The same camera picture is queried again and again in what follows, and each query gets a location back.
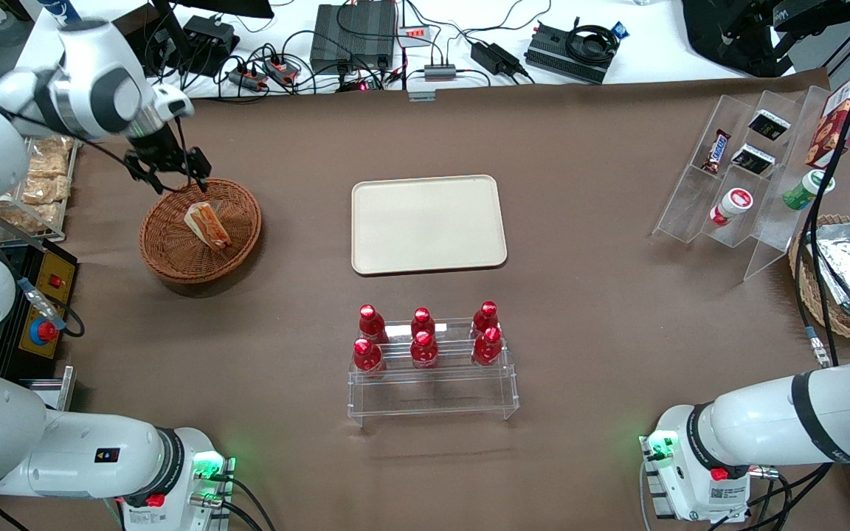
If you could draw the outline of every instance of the brown tablecloth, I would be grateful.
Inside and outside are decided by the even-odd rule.
[[[77,407],[205,431],[239,458],[238,477],[280,531],[640,529],[638,435],[659,414],[815,367],[788,263],[741,282],[749,246],[649,232],[720,94],[753,103],[765,88],[826,82],[812,72],[439,91],[434,103],[402,93],[199,102],[189,142],[213,177],[253,191],[267,231],[243,279],[196,296],[163,287],[139,258],[151,189],[85,148],[64,245],[81,261],[73,302],[87,323],[83,339],[64,341],[88,391]],[[465,174],[498,181],[502,268],[352,271],[356,182]],[[837,181],[823,211],[850,215],[850,154]],[[419,305],[468,316],[485,299],[500,305],[519,374],[522,408],[508,423],[409,417],[362,431],[348,419],[362,303],[405,319]],[[839,344],[849,361],[850,341]],[[34,531],[115,528],[98,501],[0,503]],[[850,529],[843,470],[787,525],[815,528]]]

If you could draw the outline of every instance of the wicker basket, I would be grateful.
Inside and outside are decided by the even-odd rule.
[[[139,227],[139,254],[166,282],[195,285],[225,276],[245,261],[260,236],[260,207],[245,187],[210,178],[203,194],[195,184],[180,186],[159,199]],[[225,226],[232,245],[213,251],[185,224],[189,205],[208,201]]]
[[[837,223],[850,223],[850,218],[846,215],[819,216],[819,225],[834,225]],[[795,276],[795,256],[799,252],[800,237],[801,233],[797,233],[795,238],[792,239],[792,245],[789,247],[789,269],[792,269],[793,276]],[[812,261],[807,259],[809,255],[803,256],[803,258],[806,259],[802,261],[800,269],[800,292],[802,293],[802,300],[806,303],[809,313],[812,313],[812,316],[815,317],[817,322],[822,323],[822,299],[819,296],[819,285],[815,281]],[[850,339],[850,315],[844,313],[839,305],[831,302],[829,305],[829,317],[831,319],[832,332]]]

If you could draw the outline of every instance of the acrylic stand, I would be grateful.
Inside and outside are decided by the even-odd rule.
[[[381,344],[385,370],[366,373],[350,364],[348,414],[363,426],[367,417],[401,414],[498,412],[507,420],[520,407],[514,357],[503,340],[503,352],[489,367],[472,362],[471,319],[435,322],[438,366],[415,369],[409,354],[408,322],[388,322],[388,344]]]
[[[803,161],[828,96],[829,91],[814,86],[796,101],[765,91],[753,107],[722,95],[652,234],[661,231],[690,243],[704,233],[729,248],[735,248],[747,238],[756,239],[744,281],[782,258],[789,251],[789,242],[802,212],[787,207],[782,195],[813,169]],[[791,124],[789,130],[775,141],[751,130],[748,125],[758,110],[783,118]],[[714,175],[701,167],[717,140],[717,130],[729,134],[730,140],[719,171]],[[762,175],[756,175],[731,164],[730,158],[743,144],[773,155],[775,165]],[[728,225],[717,226],[711,221],[709,212],[731,188],[751,192],[753,207],[731,219]]]

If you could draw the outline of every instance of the white tray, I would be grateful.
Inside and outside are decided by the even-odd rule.
[[[366,181],[352,195],[352,262],[361,275],[493,268],[507,259],[490,176]]]

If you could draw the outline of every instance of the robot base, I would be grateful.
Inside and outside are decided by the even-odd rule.
[[[161,507],[132,507],[121,503],[124,528],[127,531],[227,531],[226,510],[189,505],[193,493],[216,494],[232,501],[232,483],[216,483],[196,477],[196,473],[217,468],[217,473],[234,475],[234,458],[215,451],[212,441],[195,428],[176,428],[185,447],[185,461],[176,486],[166,495]]]
[[[652,498],[663,494],[679,520],[715,522],[726,516],[729,524],[745,521],[750,475],[733,480],[712,480],[711,472],[694,456],[688,443],[688,416],[693,410],[693,406],[671,407],[658,420],[654,433],[641,437]],[[647,460],[658,451],[668,456],[657,461]],[[658,517],[670,518],[670,514],[660,512],[661,507],[664,504],[655,501]]]

